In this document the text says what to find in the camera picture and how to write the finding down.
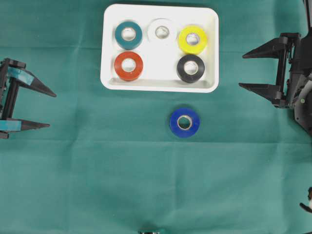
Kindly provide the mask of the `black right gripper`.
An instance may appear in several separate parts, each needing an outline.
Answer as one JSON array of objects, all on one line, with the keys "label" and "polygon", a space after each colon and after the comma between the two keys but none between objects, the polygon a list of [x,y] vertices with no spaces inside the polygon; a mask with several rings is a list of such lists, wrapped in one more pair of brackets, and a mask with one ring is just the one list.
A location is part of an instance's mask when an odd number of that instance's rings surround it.
[{"label": "black right gripper", "polygon": [[281,33],[263,45],[247,52],[244,59],[273,58],[278,59],[287,51],[289,57],[290,76],[287,81],[287,93],[283,94],[280,85],[239,83],[250,92],[267,99],[276,108],[293,109],[308,80],[312,79],[312,34],[301,38],[299,33]]}]

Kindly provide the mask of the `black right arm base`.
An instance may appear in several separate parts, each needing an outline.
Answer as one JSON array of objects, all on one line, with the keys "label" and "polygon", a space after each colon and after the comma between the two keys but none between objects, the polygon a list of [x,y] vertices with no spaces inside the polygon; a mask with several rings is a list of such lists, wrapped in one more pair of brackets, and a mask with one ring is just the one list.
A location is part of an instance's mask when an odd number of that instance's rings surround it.
[{"label": "black right arm base", "polygon": [[295,121],[312,136],[312,82],[301,91],[294,109]]}]

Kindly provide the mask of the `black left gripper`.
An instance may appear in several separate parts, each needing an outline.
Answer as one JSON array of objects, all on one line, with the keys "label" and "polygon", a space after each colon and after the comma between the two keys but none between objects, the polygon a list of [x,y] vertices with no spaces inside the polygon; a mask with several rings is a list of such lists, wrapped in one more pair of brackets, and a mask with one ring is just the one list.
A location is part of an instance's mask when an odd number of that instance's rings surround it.
[{"label": "black left gripper", "polygon": [[0,138],[8,139],[10,132],[20,132],[49,127],[49,124],[12,118],[19,85],[56,97],[34,74],[23,68],[15,68],[17,61],[5,58],[0,62]]}]

